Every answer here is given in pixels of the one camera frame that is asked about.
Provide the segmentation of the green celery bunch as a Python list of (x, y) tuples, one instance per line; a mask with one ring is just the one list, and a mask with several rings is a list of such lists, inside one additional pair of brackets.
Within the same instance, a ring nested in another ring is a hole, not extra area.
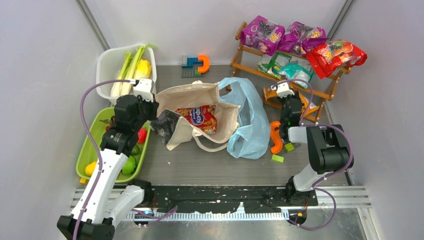
[(131, 48), (128, 48), (124, 53), (122, 67), (117, 78), (121, 80), (136, 80), (133, 78), (133, 76), (139, 61), (143, 59), (150, 62), (152, 71), (149, 79), (156, 83), (157, 73), (156, 61), (154, 57), (154, 50), (156, 48), (157, 47), (155, 45), (149, 43), (136, 44), (132, 45)]

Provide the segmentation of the red fruit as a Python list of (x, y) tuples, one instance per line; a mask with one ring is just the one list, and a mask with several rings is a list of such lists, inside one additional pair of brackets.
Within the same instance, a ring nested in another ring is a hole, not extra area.
[(144, 144), (146, 142), (146, 139), (147, 139), (147, 134), (148, 134), (147, 129), (142, 127), (137, 133), (137, 136), (138, 136), (137, 143), (138, 144)]

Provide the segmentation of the yellow napa cabbage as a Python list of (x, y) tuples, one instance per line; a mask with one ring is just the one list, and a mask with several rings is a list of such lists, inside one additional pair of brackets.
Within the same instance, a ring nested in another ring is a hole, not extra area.
[(135, 69), (133, 78), (139, 80), (141, 78), (149, 79), (152, 72), (152, 65), (148, 60), (141, 59)]

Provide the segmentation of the green custard apple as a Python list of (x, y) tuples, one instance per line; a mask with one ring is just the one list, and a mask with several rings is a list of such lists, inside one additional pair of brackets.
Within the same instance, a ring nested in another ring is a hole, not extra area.
[(130, 156), (124, 166), (121, 169), (121, 173), (124, 175), (132, 175), (137, 168), (137, 161), (134, 156)]

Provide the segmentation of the blue plastic grocery bag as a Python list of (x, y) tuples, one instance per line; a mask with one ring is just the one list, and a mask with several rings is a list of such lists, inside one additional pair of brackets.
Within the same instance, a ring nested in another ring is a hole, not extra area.
[(227, 86), (231, 91), (222, 95), (220, 101), (239, 106), (239, 127), (230, 136), (226, 151), (236, 159), (259, 159), (267, 152), (270, 141), (270, 121), (262, 99), (247, 78), (226, 77), (220, 81), (219, 89)]

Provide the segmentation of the canvas tote bag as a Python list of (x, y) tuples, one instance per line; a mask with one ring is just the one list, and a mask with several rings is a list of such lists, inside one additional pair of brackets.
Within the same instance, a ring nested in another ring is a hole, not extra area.
[[(150, 122), (150, 127), (169, 151), (191, 140), (206, 152), (224, 150), (231, 135), (239, 127), (237, 123), (239, 106), (220, 100), (218, 83), (195, 81), (191, 84), (170, 87), (159, 92), (155, 100), (159, 104), (157, 119)], [(176, 113), (180, 108), (196, 108), (204, 105), (216, 105), (215, 134), (206, 134)]]

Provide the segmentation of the orange potato chip bag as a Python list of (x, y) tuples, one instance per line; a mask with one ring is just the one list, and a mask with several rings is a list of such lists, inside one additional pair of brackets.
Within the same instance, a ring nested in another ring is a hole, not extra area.
[[(302, 93), (300, 93), (299, 91), (295, 90), (294, 91), (295, 95), (289, 95), (289, 97), (297, 97), (299, 98), (300, 102), (301, 102), (301, 112), (304, 113), (306, 111), (306, 116), (316, 112), (317, 110), (320, 109), (319, 106), (316, 106), (313, 102), (310, 102), (310, 100), (305, 97)], [(265, 104), (268, 104), (270, 106), (273, 106), (275, 108), (282, 108), (283, 104), (282, 104), (282, 99), (278, 98), (277, 92), (275, 90), (271, 90), (270, 88), (263, 88), (263, 97), (262, 97), (262, 101)]]

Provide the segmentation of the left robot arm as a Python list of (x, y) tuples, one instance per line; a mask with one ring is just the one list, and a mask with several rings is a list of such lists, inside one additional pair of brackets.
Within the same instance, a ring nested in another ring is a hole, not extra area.
[(125, 163), (139, 140), (143, 125), (157, 118), (159, 103), (153, 93), (124, 95), (117, 99), (110, 127), (100, 144), (96, 167), (75, 208), (62, 215), (57, 228), (68, 240), (111, 240), (116, 227), (136, 206), (148, 207), (153, 193), (149, 182), (128, 185), (112, 202), (109, 196)]

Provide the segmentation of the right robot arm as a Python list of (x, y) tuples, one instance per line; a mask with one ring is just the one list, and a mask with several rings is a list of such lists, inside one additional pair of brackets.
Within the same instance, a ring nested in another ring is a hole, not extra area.
[(292, 176), (285, 186), (285, 198), (291, 205), (299, 205), (308, 198), (325, 177), (342, 172), (354, 165), (350, 143), (339, 124), (302, 125), (305, 104), (300, 94), (278, 96), (282, 104), (279, 137), (284, 143), (304, 143), (308, 150), (308, 165)]

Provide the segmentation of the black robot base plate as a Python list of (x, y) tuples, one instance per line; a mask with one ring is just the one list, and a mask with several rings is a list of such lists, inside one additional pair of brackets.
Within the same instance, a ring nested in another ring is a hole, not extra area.
[(156, 185), (138, 207), (166, 213), (177, 207), (178, 213), (234, 213), (242, 206), (248, 214), (277, 213), (282, 207), (315, 207), (316, 192), (286, 190), (282, 186), (201, 186)]

